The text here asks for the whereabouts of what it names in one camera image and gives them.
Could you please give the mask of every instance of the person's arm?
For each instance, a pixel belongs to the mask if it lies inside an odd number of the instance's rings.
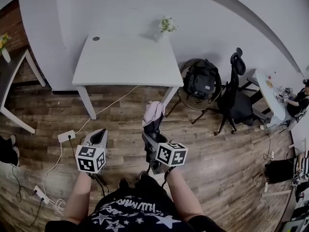
[[[64,210],[63,219],[79,224],[88,216],[91,178],[80,172]]]
[[[304,158],[305,154],[304,153],[300,153],[298,155],[298,159],[297,159],[297,163],[298,163],[298,168],[297,171],[299,172],[301,170],[301,161]]]
[[[299,103],[295,101],[286,100],[285,102],[291,104],[292,106],[299,106]]]
[[[295,98],[297,97],[297,95],[291,93],[291,94],[290,94],[290,97],[292,97],[293,99],[295,99]]]
[[[164,171],[169,167],[163,165]],[[188,187],[179,169],[173,169],[167,176],[169,190],[180,217],[184,221],[199,215],[204,215],[203,209],[194,193]]]

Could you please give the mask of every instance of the person's shoe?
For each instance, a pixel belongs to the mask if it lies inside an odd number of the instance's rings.
[[[13,147],[13,151],[15,151],[16,152],[16,154],[17,154],[17,157],[18,157],[18,162],[17,162],[17,165],[16,165],[16,167],[18,167],[19,166],[19,149],[16,147],[16,146],[14,146]]]
[[[16,136],[12,134],[12,135],[10,136],[10,139],[11,139],[11,141],[12,141],[12,145],[14,146],[14,145],[16,144]]]
[[[129,183],[127,181],[127,179],[122,178],[119,180],[118,182],[118,187],[121,189],[128,189],[129,188]]]
[[[143,176],[149,176],[149,174],[148,174],[146,171],[142,171],[142,172],[140,173],[139,180],[140,180]]]

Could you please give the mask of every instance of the brick wall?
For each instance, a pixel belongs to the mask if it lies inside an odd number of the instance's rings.
[[[0,35],[5,33],[12,38],[5,46],[8,52],[27,46],[36,66],[38,67],[38,63],[33,55],[24,29],[18,0],[13,0],[0,10]],[[31,71],[27,61],[24,60],[18,70],[14,82],[19,83],[32,80],[36,80],[36,77]]]

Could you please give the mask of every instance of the black t-shirt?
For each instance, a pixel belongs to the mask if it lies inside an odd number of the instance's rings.
[[[296,114],[299,114],[303,109],[308,107],[309,105],[309,99],[307,98],[308,96],[305,95],[305,90],[302,89],[298,94],[297,97],[295,98],[295,102],[298,102],[299,106],[293,106],[291,104],[287,105],[287,110],[288,113],[294,117]]]
[[[45,232],[224,232],[206,216],[196,216],[185,222],[175,211],[172,201],[156,200],[134,191],[124,194],[118,190],[103,198],[94,213],[79,225],[50,221]]]

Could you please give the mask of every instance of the white desk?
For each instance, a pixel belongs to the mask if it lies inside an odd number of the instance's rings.
[[[268,107],[273,113],[271,122],[267,124],[267,127],[271,127],[273,125],[280,125],[285,118],[285,108],[283,103],[279,102],[274,95],[274,93],[278,94],[278,91],[274,87],[269,87],[267,85],[266,81],[268,80],[268,77],[261,71],[255,70],[253,77],[256,78],[259,84],[260,90],[258,92],[261,92]]]
[[[79,58],[73,85],[92,119],[96,113],[86,85],[145,85],[169,87],[162,103],[167,105],[183,86],[168,38],[156,43],[141,36],[104,37],[90,34]]]
[[[36,78],[39,80],[40,84],[44,87],[46,83],[39,73],[37,67],[35,66],[28,49],[16,50],[10,53],[10,55],[11,61],[9,63],[7,63],[2,56],[0,56],[0,112],[25,130],[29,131],[30,133],[35,133],[35,130],[32,127],[21,121],[18,117],[7,110],[4,107],[4,104],[13,79],[19,69],[19,66],[25,58],[28,61],[29,66],[31,67]]]

